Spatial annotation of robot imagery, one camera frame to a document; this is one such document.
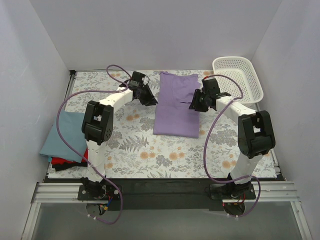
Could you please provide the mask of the purple t shirt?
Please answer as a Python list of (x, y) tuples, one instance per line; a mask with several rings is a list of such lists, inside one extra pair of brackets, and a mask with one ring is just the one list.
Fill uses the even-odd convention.
[(195, 90), (200, 86), (197, 74), (179, 76), (166, 71), (160, 73), (153, 134), (199, 137), (200, 113), (190, 110), (189, 106)]

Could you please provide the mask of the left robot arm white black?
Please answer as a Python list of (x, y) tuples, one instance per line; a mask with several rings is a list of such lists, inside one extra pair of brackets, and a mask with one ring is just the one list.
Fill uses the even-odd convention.
[(111, 138), (114, 126), (114, 113), (125, 104), (138, 99), (144, 106), (155, 106), (158, 101), (152, 94), (148, 83), (144, 83), (147, 76), (134, 71), (130, 79), (122, 83), (115, 93), (99, 101), (89, 101), (82, 123), (82, 132), (87, 144), (86, 177), (81, 179), (86, 193), (95, 200), (101, 200), (107, 195), (104, 183), (106, 176), (105, 143)]

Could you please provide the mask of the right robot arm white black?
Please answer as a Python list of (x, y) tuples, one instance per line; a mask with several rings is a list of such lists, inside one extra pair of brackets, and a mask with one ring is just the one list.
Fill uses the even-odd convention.
[(276, 140), (270, 114), (241, 104), (239, 100), (244, 97), (243, 92), (238, 97), (221, 92), (216, 78), (214, 74), (202, 79), (202, 88), (195, 90), (189, 109), (203, 113), (213, 109), (218, 112), (218, 118), (225, 115), (237, 124), (240, 153), (236, 165), (226, 180), (213, 179), (209, 187), (214, 198), (237, 199), (253, 193), (253, 172), (263, 156), (275, 147)]

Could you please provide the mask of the white plastic perforated basket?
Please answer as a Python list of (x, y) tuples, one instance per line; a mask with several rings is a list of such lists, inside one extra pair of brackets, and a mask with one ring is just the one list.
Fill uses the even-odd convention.
[(224, 56), (213, 60), (212, 68), (222, 92), (239, 98), (242, 104), (255, 104), (264, 97), (257, 73), (245, 57)]

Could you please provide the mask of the floral patterned table mat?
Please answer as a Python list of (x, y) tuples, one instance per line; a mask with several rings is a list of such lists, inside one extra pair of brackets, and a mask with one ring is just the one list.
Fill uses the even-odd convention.
[[(160, 73), (178, 76), (198, 75), (198, 81), (213, 74), (207, 70), (136, 70), (150, 78), (149, 87), (155, 97), (160, 90)], [(103, 71), (77, 72), (72, 94), (83, 90), (113, 90), (119, 86)], [(66, 112), (84, 113), (88, 101), (106, 97), (103, 93), (83, 93), (68, 101)], [(207, 178), (203, 167), (205, 140), (214, 119), (214, 110), (200, 113), (198, 138), (154, 135), (156, 106), (143, 106), (134, 100), (115, 114), (114, 129), (106, 142), (104, 169), (108, 178)], [(213, 178), (226, 178), (235, 167), (239, 148), (238, 126), (222, 115), (210, 135), (206, 151), (206, 166)], [(274, 158), (271, 151), (257, 164), (253, 175), (258, 178), (275, 179)], [(49, 179), (79, 179), (85, 177), (86, 167), (72, 167), (54, 171), (51, 164)]]

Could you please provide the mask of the folded teal t shirt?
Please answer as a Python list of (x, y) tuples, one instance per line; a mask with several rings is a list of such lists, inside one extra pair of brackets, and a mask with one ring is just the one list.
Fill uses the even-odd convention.
[(87, 149), (85, 136), (82, 133), (84, 115), (81, 112), (62, 110), (58, 121), (60, 134), (54, 123), (39, 154), (51, 158), (69, 148), (80, 157), (83, 156)]

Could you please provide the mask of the folded black t shirt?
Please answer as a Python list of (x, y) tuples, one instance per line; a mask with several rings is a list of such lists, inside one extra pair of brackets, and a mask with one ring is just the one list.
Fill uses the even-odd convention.
[(64, 171), (67, 169), (70, 169), (72, 167), (87, 167), (88, 164), (85, 161), (82, 162), (70, 162), (70, 161), (52, 161), (51, 162), (52, 168), (56, 171), (56, 172), (60, 172), (60, 171)]

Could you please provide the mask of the folded red t shirt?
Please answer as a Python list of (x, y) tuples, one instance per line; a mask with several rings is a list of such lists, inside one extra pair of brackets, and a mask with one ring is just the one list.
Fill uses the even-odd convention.
[(56, 156), (51, 157), (52, 165), (83, 165), (87, 166), (87, 162), (82, 159), (78, 154), (69, 148), (66, 148), (63, 152), (57, 153)]

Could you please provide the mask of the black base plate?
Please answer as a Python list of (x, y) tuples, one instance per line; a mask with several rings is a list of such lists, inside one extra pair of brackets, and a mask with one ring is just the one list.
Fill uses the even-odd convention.
[(110, 201), (109, 211), (209, 209), (222, 211), (223, 201), (237, 197), (255, 200), (257, 193), (250, 185), (244, 194), (238, 188), (214, 184), (208, 178), (116, 178), (109, 184), (90, 183), (82, 178), (77, 199), (88, 203)]

